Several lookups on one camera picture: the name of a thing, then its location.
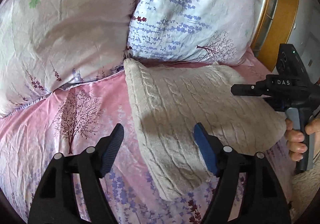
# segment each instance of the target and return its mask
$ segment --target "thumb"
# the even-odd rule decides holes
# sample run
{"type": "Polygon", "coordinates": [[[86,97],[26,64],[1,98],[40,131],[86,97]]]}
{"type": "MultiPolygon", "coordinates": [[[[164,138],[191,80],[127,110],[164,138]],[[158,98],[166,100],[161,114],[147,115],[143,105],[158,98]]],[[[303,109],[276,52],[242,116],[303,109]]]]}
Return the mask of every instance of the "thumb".
{"type": "Polygon", "coordinates": [[[307,135],[311,135],[316,132],[320,132],[320,118],[316,118],[312,122],[310,122],[306,128],[305,131],[307,135]]]}

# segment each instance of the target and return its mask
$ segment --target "cable knit pattern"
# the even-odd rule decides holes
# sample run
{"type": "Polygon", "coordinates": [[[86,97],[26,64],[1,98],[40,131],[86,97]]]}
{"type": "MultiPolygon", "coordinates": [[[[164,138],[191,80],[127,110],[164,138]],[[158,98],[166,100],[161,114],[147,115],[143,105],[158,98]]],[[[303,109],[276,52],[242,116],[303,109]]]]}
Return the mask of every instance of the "cable knit pattern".
{"type": "Polygon", "coordinates": [[[271,148],[285,132],[284,116],[258,97],[233,96],[244,79],[232,68],[146,68],[124,62],[129,100],[141,154],[161,198],[173,200],[210,178],[193,127],[240,153],[271,148]]]}

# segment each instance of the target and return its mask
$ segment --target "pillowcase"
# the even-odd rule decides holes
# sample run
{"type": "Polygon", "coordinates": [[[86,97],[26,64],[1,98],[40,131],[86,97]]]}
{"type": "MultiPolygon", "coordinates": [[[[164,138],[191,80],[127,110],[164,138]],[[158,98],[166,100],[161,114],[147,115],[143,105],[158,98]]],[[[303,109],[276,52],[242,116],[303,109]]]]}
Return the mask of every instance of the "pillowcase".
{"type": "Polygon", "coordinates": [[[136,0],[3,0],[0,117],[61,85],[118,71],[136,0]]]}
{"type": "Polygon", "coordinates": [[[127,56],[237,65],[254,28],[254,0],[139,0],[127,56]]]}

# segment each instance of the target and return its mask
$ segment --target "green leaf print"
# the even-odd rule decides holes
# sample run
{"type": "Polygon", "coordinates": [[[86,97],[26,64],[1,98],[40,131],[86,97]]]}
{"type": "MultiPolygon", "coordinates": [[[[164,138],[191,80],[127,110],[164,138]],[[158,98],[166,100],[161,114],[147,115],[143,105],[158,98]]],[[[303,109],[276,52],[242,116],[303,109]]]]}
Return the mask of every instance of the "green leaf print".
{"type": "Polygon", "coordinates": [[[30,8],[36,8],[36,5],[40,3],[40,0],[31,0],[29,3],[30,8]]]}

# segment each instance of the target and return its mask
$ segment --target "pink fabric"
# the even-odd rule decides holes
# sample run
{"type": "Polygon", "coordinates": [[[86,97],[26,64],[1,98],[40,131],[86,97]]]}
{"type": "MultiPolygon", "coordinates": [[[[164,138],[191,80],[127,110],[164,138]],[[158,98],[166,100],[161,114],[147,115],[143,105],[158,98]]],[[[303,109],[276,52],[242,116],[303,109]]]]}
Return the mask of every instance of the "pink fabric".
{"type": "MultiPolygon", "coordinates": [[[[247,55],[247,60],[234,69],[254,83],[269,72],[253,55],[247,55]]],[[[67,91],[56,90],[46,100],[0,120],[0,187],[18,214],[27,220],[37,185],[55,153],[79,154],[88,146],[95,146],[101,137],[108,136],[117,123],[124,126],[124,141],[112,172],[101,181],[117,220],[120,223],[125,219],[131,223],[152,223],[153,216],[157,215],[159,223],[160,220],[187,223],[196,217],[192,211],[194,204],[203,216],[217,178],[175,202],[160,199],[139,151],[124,71],[67,91]],[[72,136],[68,139],[68,120],[75,120],[73,140],[72,136]]],[[[276,144],[267,154],[290,199],[290,172],[284,170],[289,169],[285,144],[276,144]]],[[[88,219],[79,176],[75,175],[74,183],[81,216],[88,219]]],[[[243,183],[242,177],[235,198],[236,207],[243,194],[243,183]]]]}

